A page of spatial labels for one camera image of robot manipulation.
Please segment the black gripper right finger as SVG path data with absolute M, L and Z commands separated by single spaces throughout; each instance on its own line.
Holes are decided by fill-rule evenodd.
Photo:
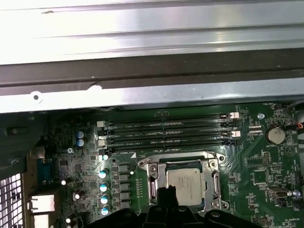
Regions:
M 253 223 L 221 210 L 208 211 L 204 216 L 187 206 L 180 206 L 176 188 L 168 187 L 168 227 L 170 228 L 252 228 Z

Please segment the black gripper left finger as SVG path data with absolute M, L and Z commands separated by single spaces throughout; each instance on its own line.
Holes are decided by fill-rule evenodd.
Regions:
M 121 209 L 87 225 L 88 228 L 165 228 L 169 209 L 169 188 L 157 189 L 157 203 L 139 215 Z

